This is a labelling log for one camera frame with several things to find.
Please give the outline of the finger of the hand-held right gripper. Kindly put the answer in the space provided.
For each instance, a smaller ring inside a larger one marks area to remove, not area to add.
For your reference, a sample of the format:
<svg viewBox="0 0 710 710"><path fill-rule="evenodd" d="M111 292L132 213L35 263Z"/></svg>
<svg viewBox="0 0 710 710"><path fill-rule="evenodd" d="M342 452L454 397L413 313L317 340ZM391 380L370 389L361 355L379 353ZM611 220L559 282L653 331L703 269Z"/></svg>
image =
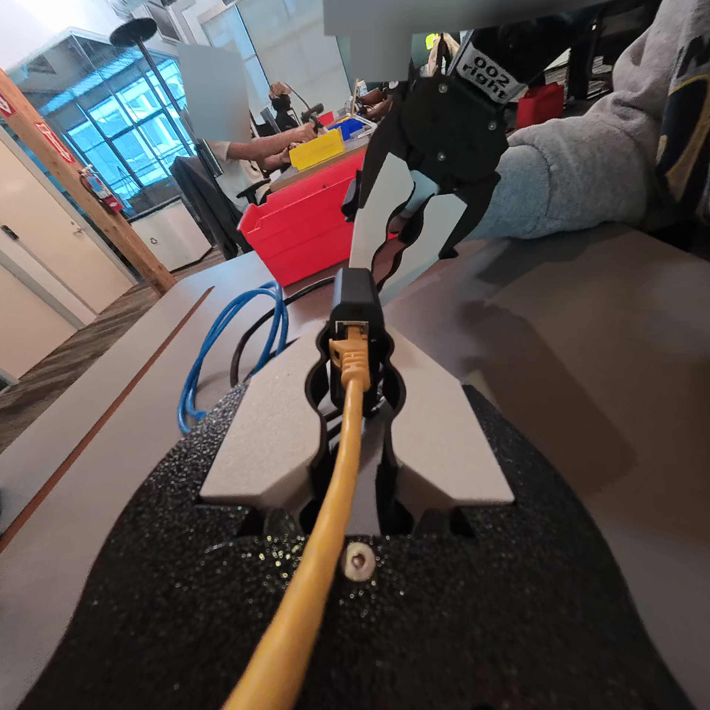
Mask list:
<svg viewBox="0 0 710 710"><path fill-rule="evenodd" d="M466 210L453 194L428 198L398 233L401 249L378 283L380 303L394 299L439 260L439 253Z"/></svg>
<svg viewBox="0 0 710 710"><path fill-rule="evenodd" d="M349 257L350 268L371 270L376 253L388 240L388 225L414 190L403 159L388 153L363 207L358 208Z"/></svg>

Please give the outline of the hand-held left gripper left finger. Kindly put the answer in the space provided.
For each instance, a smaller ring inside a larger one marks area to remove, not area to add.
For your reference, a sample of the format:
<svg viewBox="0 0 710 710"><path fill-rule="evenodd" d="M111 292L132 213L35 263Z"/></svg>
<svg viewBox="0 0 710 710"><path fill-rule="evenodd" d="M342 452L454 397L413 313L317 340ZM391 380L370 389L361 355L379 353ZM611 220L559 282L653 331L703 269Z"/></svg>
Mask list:
<svg viewBox="0 0 710 710"><path fill-rule="evenodd" d="M283 508L297 515L313 498L310 465L322 444L329 403L329 366L319 348L325 321L300 337L249 380L200 490L203 502Z"/></svg>

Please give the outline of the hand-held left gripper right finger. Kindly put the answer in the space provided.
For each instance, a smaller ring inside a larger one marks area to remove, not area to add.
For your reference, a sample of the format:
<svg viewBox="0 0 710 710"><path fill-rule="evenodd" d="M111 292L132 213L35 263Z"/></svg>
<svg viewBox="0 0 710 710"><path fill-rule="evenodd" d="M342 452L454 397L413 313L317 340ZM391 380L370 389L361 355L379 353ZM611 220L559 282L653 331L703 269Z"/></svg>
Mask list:
<svg viewBox="0 0 710 710"><path fill-rule="evenodd" d="M395 501L426 510L509 506L515 496L461 382L396 329L390 363L403 382L391 440Z"/></svg>

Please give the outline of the red plastic bin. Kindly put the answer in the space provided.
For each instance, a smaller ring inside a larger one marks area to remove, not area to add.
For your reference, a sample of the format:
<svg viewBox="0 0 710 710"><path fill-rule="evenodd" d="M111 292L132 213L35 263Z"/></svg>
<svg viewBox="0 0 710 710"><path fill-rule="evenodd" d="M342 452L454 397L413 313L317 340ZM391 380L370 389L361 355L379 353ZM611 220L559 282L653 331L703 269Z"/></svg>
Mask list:
<svg viewBox="0 0 710 710"><path fill-rule="evenodd" d="M250 205L239 231L274 279L290 286L346 261L354 224L342 214L342 203L365 151L268 195Z"/></svg>

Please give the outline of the black ethernet adapter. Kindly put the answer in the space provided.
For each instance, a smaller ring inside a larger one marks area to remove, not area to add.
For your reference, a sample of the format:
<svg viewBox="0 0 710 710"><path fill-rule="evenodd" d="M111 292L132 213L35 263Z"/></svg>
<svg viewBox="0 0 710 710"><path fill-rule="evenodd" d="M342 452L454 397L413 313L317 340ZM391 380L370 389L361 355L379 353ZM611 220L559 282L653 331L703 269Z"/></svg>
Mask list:
<svg viewBox="0 0 710 710"><path fill-rule="evenodd" d="M368 345L371 386L364 394L364 417L373 418L384 402L396 410L403 398L403 389L391 362L395 343L386 330L375 280L366 268L342 268L335 276L327 329L329 339L346 339L351 327L359 329Z"/></svg>

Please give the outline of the person's right forearm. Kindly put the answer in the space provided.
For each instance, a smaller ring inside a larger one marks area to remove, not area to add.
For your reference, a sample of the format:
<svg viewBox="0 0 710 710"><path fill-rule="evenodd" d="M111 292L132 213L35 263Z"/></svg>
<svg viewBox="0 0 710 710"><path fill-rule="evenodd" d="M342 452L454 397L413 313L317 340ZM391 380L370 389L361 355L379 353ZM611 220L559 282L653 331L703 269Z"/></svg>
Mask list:
<svg viewBox="0 0 710 710"><path fill-rule="evenodd" d="M584 115L513 133L490 205L463 241L670 226L657 155L676 55L677 31L653 26L617 61L615 90Z"/></svg>

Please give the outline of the yellow plastic bin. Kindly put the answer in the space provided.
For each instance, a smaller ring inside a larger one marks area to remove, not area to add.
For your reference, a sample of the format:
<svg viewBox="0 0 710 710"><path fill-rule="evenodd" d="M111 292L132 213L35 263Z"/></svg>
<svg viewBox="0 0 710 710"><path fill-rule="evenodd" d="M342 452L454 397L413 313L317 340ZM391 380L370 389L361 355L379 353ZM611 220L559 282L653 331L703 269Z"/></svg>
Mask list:
<svg viewBox="0 0 710 710"><path fill-rule="evenodd" d="M328 130L322 136L290 149L289 159L293 168L306 170L344 153L344 140L339 127Z"/></svg>

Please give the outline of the red box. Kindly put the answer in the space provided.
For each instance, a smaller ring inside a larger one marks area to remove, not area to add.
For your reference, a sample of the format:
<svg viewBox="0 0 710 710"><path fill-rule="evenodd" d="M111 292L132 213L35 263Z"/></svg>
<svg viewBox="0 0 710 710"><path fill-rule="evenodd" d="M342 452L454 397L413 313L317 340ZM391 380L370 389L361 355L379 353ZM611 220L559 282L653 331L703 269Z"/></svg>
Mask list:
<svg viewBox="0 0 710 710"><path fill-rule="evenodd" d="M564 110L564 85L552 82L530 87L518 101L516 128L545 123L561 117Z"/></svg>

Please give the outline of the black office chair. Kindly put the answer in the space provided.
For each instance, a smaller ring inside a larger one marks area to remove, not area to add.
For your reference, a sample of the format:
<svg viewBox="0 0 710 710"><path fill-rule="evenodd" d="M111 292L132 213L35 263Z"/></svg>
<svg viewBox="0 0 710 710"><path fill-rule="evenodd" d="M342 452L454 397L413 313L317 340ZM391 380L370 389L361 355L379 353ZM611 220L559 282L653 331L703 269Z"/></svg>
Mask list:
<svg viewBox="0 0 710 710"><path fill-rule="evenodd" d="M229 261L253 252L253 246L239 229L243 212L224 195L198 157L177 156L170 172L183 200L208 241Z"/></svg>

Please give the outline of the white recycling bin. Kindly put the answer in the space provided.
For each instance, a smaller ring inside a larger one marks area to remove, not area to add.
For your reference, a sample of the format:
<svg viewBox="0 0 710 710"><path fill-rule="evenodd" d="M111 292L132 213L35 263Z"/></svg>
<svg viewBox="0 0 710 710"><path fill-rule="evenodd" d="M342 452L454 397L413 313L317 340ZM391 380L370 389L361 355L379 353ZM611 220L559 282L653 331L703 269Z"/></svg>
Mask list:
<svg viewBox="0 0 710 710"><path fill-rule="evenodd" d="M212 250L212 244L180 198L158 205L129 223L170 272L201 261Z"/></svg>

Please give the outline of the beige door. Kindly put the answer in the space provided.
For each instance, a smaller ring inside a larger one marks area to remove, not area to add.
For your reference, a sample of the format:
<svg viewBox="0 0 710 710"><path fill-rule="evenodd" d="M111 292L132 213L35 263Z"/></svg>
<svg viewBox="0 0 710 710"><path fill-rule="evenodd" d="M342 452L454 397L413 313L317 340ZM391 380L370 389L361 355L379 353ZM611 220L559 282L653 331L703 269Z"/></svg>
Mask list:
<svg viewBox="0 0 710 710"><path fill-rule="evenodd" d="M1 267L1 376L15 383L77 329Z"/></svg>
<svg viewBox="0 0 710 710"><path fill-rule="evenodd" d="M1 140L1 225L95 313L136 285L104 240L9 139Z"/></svg>

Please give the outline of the red fire extinguisher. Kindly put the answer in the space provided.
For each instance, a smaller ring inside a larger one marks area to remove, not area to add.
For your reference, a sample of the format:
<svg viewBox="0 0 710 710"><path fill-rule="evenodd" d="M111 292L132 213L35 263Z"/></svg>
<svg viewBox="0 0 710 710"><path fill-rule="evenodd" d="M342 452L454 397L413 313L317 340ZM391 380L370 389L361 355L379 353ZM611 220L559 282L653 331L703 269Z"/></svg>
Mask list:
<svg viewBox="0 0 710 710"><path fill-rule="evenodd" d="M80 169L79 180L86 191L102 205L110 214L121 214L124 206L121 200L103 182L100 175L94 170L93 165L86 165Z"/></svg>

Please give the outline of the black pole with round disc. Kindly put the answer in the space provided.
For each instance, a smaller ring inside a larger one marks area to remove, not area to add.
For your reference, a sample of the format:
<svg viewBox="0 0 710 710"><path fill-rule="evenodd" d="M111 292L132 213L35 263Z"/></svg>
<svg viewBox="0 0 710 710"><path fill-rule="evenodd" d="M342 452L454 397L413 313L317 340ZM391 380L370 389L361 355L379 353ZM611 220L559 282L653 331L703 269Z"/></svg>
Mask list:
<svg viewBox="0 0 710 710"><path fill-rule="evenodd" d="M117 48L136 47L140 51L141 55L145 59L149 70L153 73L155 81L161 87L164 98L166 99L166 101L163 102L163 110L165 112L166 119L173 127L176 136L182 143L185 150L188 152L188 155L198 156L198 152L194 143L188 140L188 136L184 127L176 120L174 120L173 114L168 108L168 106L172 106L175 115L179 116L180 104L178 103L178 100L173 94L170 85L165 80L155 60L153 59L152 55L146 47L146 41L153 38L157 31L157 24L152 18L133 18L128 22L125 22L119 27L115 28L110 34L109 41L112 46Z"/></svg>

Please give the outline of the red sign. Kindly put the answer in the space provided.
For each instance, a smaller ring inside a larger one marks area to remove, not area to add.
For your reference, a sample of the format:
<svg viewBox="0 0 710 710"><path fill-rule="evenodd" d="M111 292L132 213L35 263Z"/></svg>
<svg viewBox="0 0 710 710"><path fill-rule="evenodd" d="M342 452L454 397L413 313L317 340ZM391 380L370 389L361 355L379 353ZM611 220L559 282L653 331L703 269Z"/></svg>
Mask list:
<svg viewBox="0 0 710 710"><path fill-rule="evenodd" d="M68 163L76 163L75 156L70 152L70 150L65 146L65 144L58 138L55 132L49 127L49 125L43 121L36 121L34 123L36 129L43 135L47 140L49 145L53 150L62 157L62 159Z"/></svg>

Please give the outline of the wooden post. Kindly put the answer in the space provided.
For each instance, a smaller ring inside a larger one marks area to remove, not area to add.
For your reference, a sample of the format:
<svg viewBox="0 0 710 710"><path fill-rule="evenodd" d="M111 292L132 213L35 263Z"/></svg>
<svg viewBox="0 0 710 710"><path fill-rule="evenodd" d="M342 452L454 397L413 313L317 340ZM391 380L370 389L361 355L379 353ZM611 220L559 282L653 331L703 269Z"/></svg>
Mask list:
<svg viewBox="0 0 710 710"><path fill-rule="evenodd" d="M36 121L45 121L4 70L1 71L1 113L24 144L37 155L147 284L160 296L167 293L176 283L173 275L158 261L122 214L110 214L84 189L78 176L81 169L79 163L66 163L36 129Z"/></svg>

